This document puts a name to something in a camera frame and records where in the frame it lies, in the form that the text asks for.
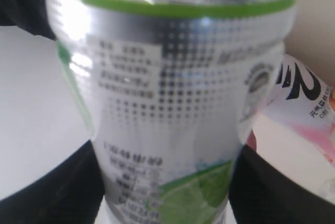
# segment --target nutrition facts table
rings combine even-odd
[[[116,175],[118,204],[123,216],[130,224],[161,224],[158,208],[162,204],[159,189],[162,159],[107,148],[114,150],[109,152],[109,163]]]

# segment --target pink package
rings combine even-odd
[[[332,108],[335,108],[332,87],[301,62],[286,55],[262,113],[309,140],[335,166]]]

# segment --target plastic bottle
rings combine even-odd
[[[295,0],[47,0],[111,222],[222,223]]]

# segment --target green lime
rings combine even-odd
[[[227,197],[232,162],[172,181],[161,187],[163,224],[210,224]]]

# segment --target lime slice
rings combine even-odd
[[[232,162],[211,167],[161,187],[162,224],[211,224],[228,194]]]

